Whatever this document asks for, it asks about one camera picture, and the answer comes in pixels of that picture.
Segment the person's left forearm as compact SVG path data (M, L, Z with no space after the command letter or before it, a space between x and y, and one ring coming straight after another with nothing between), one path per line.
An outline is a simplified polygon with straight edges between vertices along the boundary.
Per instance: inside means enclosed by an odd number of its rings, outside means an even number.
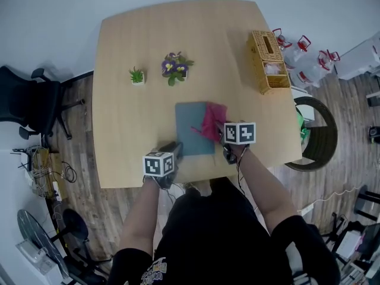
M147 178L123 224L119 249L133 248L153 256L160 188Z

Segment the white shelf unit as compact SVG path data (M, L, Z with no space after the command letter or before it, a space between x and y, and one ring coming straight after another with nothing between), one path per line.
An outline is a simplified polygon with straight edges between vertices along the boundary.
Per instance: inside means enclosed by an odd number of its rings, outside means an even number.
M350 80L369 72L380 76L380 31L355 46L335 63L337 77Z

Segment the small spiky plant white pot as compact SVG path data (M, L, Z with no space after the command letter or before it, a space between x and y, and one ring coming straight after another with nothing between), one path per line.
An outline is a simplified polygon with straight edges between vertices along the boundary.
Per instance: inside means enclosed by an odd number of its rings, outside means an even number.
M133 67L133 69L129 70L129 74L132 85L139 86L145 84L145 75L143 70Z

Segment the person's right forearm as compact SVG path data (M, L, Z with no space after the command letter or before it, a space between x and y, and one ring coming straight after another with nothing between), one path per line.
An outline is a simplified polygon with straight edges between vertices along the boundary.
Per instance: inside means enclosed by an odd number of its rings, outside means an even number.
M272 233L282 221L297 215L290 193L248 147L232 145L232 151L267 230Z

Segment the black office chair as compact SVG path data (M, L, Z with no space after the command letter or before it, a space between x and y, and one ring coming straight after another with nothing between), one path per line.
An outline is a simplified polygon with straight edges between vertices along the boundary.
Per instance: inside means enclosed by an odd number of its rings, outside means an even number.
M52 128L59 122L66 138L72 139L62 119L62 112L78 105L84 99L63 104L65 91L72 83L53 81L44 75L43 68L35 69L31 80L13 73L7 66L0 67L0 122L20 125L19 135L28 140L34 135L52 136Z

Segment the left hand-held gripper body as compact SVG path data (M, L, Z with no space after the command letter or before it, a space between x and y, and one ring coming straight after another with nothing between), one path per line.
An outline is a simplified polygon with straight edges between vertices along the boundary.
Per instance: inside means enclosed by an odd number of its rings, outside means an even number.
M151 150L142 158L142 168L143 182L152 180L159 188L170 188L178 171L175 152Z

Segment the pink cloth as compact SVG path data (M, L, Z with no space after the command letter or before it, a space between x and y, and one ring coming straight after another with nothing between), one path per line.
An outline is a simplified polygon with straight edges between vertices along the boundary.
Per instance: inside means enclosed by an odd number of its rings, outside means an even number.
M226 123L226 115L227 106L213 102L206 102L201 129L196 129L193 126L191 129L201 136L218 143L220 141L220 133L217 124L223 125Z

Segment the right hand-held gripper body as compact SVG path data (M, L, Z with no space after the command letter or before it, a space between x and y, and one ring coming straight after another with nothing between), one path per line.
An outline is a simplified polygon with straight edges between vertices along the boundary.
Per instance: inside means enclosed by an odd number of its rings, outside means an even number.
M255 122L226 122L223 125L223 155L228 164L236 164L238 159L231 145L243 145L246 148L254 143L256 143Z

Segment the green bag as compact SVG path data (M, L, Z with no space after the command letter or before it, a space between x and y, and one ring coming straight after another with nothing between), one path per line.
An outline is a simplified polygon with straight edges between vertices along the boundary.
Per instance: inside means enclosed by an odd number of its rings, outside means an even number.
M305 125L305 119L302 114L297 110L297 123L300 130L300 139L303 144L310 134L310 130Z

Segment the wicker tissue box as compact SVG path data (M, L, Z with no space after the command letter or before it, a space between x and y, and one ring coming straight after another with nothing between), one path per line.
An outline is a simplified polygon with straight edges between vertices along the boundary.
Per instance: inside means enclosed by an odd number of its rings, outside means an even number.
M274 33L254 30L248 36L246 44L259 92L270 94L289 89L289 76Z

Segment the purple flower plant white pot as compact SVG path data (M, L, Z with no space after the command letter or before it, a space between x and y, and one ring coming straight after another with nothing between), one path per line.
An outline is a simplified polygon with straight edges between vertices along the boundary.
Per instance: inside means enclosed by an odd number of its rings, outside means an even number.
M176 82L187 79L188 70L193 65L194 61L184 57L182 52L170 52L161 63L161 74L167 79L169 86L174 86Z

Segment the round dark wicker chair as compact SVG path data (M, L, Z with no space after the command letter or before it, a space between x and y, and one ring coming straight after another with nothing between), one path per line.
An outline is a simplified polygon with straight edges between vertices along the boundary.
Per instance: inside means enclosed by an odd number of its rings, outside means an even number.
M315 109L323 118L326 126L307 127L302 122L302 129L309 131L309 139L306 148L303 150L302 157L312 160L308 164L297 164L288 162L285 165L299 172L313 172L323 168L333 157L338 143L338 129L335 119L326 107L318 99L313 97L298 97L294 99L296 111L297 106L306 105Z

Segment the round black side table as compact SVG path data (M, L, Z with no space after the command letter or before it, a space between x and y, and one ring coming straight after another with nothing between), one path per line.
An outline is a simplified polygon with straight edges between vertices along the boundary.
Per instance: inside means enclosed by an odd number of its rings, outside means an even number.
M38 221L28 211L21 209L17 213L17 223L22 237L39 249L45 248L47 256L57 263L63 278L68 278L69 272L63 256Z

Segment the person's black shirt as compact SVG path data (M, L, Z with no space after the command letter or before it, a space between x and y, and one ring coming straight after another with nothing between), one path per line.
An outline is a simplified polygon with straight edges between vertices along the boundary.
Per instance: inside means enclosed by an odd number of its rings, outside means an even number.
M117 252L107 285L339 285L317 228L291 216L268 233L227 178L191 190L169 213L154 255Z

